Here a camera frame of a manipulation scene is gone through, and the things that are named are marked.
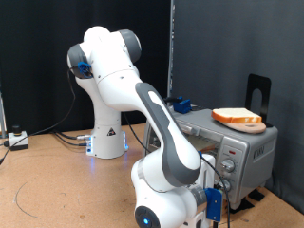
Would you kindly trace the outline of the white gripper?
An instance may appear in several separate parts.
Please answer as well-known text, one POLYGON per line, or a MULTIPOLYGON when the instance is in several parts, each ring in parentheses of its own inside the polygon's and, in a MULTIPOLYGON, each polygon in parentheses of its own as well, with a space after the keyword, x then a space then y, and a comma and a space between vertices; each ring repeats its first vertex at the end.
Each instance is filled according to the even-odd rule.
POLYGON ((223 184, 215 180, 215 158, 201 155, 201 168, 197 180, 186 186, 187 217, 181 228, 211 228, 213 222, 220 222, 222 211, 223 184))

